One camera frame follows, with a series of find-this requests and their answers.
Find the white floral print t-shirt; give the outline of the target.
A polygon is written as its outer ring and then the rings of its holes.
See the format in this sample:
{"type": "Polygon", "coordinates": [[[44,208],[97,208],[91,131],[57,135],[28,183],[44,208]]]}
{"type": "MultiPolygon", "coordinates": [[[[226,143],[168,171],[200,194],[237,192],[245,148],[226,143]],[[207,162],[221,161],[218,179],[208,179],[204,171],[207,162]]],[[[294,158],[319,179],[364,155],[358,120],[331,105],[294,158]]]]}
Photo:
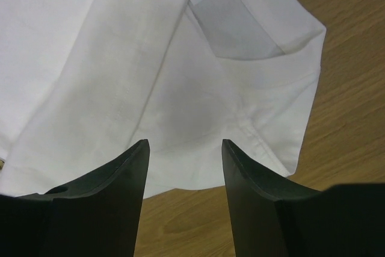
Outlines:
{"type": "Polygon", "coordinates": [[[325,33],[297,0],[1,0],[1,193],[140,139],[145,197],[222,186],[224,139],[293,175],[325,33]]]}

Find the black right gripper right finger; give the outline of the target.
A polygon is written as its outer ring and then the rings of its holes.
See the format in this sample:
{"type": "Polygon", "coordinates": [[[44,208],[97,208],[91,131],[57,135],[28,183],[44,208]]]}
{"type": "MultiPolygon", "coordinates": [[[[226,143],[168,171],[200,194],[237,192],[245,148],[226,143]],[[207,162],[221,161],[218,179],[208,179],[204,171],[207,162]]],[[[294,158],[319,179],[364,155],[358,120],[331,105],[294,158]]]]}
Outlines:
{"type": "Polygon", "coordinates": [[[222,160],[237,256],[383,256],[384,184],[317,191],[251,159],[234,142],[222,160]]]}

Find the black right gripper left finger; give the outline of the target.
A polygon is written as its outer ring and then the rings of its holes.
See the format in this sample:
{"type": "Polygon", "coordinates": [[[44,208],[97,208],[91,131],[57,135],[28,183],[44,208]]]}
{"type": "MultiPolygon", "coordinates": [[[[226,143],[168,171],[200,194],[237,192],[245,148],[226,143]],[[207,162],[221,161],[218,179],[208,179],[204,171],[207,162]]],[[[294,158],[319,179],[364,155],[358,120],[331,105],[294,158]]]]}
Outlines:
{"type": "Polygon", "coordinates": [[[1,255],[132,256],[149,156],[140,140],[45,194],[1,196],[1,255]]]}

